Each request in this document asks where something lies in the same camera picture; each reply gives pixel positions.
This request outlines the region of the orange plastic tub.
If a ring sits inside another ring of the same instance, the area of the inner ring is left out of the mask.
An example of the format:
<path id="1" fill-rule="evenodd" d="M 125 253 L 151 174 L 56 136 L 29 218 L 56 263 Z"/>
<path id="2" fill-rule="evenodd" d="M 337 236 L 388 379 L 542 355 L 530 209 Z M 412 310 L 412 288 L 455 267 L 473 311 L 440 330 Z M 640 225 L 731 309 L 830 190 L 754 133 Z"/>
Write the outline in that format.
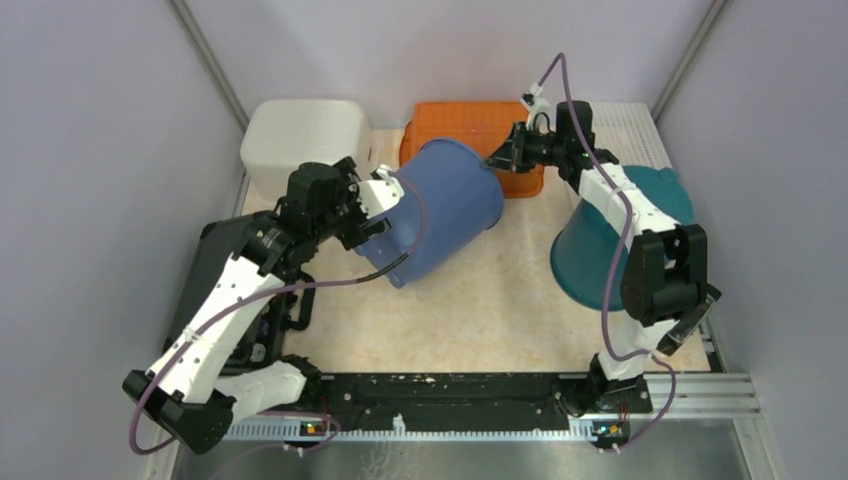
<path id="1" fill-rule="evenodd" d="M 430 101 L 414 106 L 405 127 L 398 161 L 401 166 L 430 140 L 456 140 L 484 158 L 507 139 L 513 124 L 527 119 L 515 101 Z"/>

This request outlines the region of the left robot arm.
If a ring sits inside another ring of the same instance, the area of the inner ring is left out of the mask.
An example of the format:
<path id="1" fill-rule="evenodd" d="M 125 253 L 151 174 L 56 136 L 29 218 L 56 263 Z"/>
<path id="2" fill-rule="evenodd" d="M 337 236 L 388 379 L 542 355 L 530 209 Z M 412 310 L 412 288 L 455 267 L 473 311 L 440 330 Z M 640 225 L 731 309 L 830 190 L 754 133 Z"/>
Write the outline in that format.
<path id="1" fill-rule="evenodd" d="M 308 413 L 319 404 L 320 386 L 305 360 L 278 359 L 234 376 L 223 369 L 255 319 L 278 295 L 341 287 L 343 281 L 298 280 L 301 267 L 330 238 L 351 250 L 388 230 L 383 214 L 410 193 L 403 179 L 382 165 L 361 178 L 352 158 L 335 164 L 307 162 L 290 174 L 286 193 L 270 212 L 250 216 L 228 252 L 205 300 L 150 367 L 132 370 L 122 388 L 136 407 L 130 449 L 151 455 L 169 441 L 143 447 L 137 439 L 147 416 L 172 440 L 203 454 L 231 425 L 288 405 Z"/>

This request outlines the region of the white perforated basket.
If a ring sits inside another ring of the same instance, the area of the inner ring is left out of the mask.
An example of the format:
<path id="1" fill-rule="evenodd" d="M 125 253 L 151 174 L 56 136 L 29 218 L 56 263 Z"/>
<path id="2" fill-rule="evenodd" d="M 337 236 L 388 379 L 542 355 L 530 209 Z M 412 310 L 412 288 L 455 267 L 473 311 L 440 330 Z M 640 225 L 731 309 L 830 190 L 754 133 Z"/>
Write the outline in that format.
<path id="1" fill-rule="evenodd" d="M 591 102 L 596 146 L 625 165 L 671 168 L 651 113 L 644 103 Z"/>

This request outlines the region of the translucent white plastic tub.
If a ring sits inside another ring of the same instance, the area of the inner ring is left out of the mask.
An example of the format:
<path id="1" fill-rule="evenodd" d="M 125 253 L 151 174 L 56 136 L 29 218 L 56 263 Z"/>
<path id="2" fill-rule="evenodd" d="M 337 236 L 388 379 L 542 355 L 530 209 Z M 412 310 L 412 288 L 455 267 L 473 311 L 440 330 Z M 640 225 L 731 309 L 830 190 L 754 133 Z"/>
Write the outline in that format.
<path id="1" fill-rule="evenodd" d="M 333 165 L 351 157 L 357 173 L 373 170 L 378 148 L 357 103 L 336 99 L 275 99 L 253 112 L 240 157 L 260 201 L 286 194 L 289 176 L 304 162 Z"/>

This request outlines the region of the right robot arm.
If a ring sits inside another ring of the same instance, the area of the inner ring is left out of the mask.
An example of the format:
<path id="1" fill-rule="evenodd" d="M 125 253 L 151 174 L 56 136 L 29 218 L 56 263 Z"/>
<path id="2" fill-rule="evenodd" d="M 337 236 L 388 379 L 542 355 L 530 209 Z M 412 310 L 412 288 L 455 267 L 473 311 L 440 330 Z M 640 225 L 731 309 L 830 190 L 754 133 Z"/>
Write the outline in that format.
<path id="1" fill-rule="evenodd" d="M 613 233 L 599 306 L 604 347 L 582 391 L 594 409 L 612 412 L 643 376 L 646 357 L 673 355 L 704 316 L 714 292 L 708 237 L 656 205 L 611 151 L 596 147 L 589 103 L 559 103 L 555 126 L 542 130 L 535 121 L 545 115 L 514 123 L 485 163 L 514 173 L 556 168 Z"/>

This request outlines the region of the blue bucket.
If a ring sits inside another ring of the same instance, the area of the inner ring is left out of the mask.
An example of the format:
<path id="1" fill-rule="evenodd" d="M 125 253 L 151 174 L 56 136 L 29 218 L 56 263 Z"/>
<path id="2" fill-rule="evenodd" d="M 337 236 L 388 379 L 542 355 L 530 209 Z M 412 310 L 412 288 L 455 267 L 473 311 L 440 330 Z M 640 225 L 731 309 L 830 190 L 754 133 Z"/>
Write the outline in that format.
<path id="1" fill-rule="evenodd" d="M 399 169 L 412 184 L 399 204 L 380 215 L 389 229 L 355 252 L 376 269 L 404 253 L 409 257 L 387 273 L 400 289 L 434 272 L 500 220 L 505 199 L 495 173 L 465 144 L 436 138 Z"/>

